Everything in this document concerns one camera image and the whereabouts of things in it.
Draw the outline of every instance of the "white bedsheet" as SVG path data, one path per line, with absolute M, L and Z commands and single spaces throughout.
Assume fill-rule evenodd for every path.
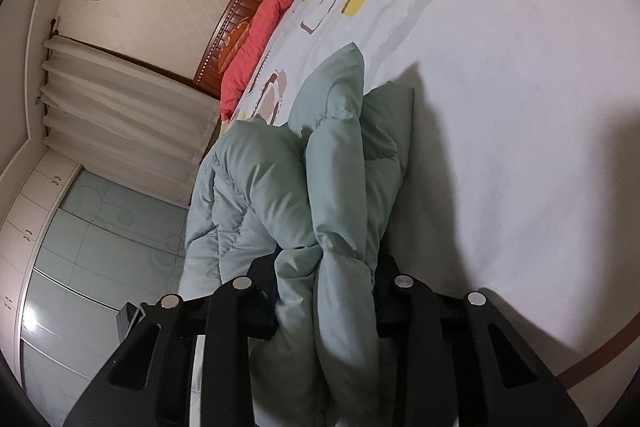
M 558 374 L 640 310 L 640 0 L 296 0 L 235 118 L 282 124 L 348 42 L 415 88 L 388 227 L 435 291 L 484 288 Z M 596 425 L 640 343 L 571 395 Z

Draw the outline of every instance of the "black metal frame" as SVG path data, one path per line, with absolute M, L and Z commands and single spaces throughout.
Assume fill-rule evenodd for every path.
M 213 295 L 142 304 L 129 333 L 69 413 L 65 427 L 186 427 L 193 353 L 206 335 L 202 427 L 254 427 L 248 338 L 277 329 L 273 263 Z M 395 340 L 394 427 L 586 427 L 575 403 L 482 294 L 441 296 L 380 254 L 374 289 L 378 334 Z
M 2 353 L 0 353 L 0 411 L 2 425 L 51 427 L 18 384 Z

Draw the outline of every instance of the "comforter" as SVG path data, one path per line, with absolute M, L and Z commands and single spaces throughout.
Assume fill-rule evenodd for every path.
M 238 121 L 206 156 L 187 222 L 179 292 L 208 295 L 282 247 L 278 330 L 250 356 L 256 422 L 378 421 L 378 335 L 372 298 L 380 238 L 402 182 L 410 88 L 363 96 L 351 43 L 305 81 L 289 122 Z

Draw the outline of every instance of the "pillow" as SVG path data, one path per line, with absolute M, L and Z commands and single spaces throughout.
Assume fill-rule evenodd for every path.
M 263 0 L 251 21 L 249 35 L 231 60 L 220 86 L 220 117 L 230 120 L 260 62 L 282 15 L 294 0 Z
M 304 138 L 328 118 L 346 118 L 350 114 L 359 118 L 363 89 L 364 58 L 352 42 L 306 78 L 293 101 L 287 125 Z
M 234 59 L 238 50 L 244 44 L 244 41 L 249 36 L 249 26 L 251 21 L 249 17 L 242 19 L 238 26 L 231 30 L 231 33 L 226 37 L 225 43 L 220 49 L 220 56 L 218 57 L 218 73 L 224 73 L 226 68 Z

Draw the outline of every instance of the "curtain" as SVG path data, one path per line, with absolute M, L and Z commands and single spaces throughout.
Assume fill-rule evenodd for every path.
M 98 176 L 188 206 L 218 100 L 62 36 L 44 46 L 45 143 Z

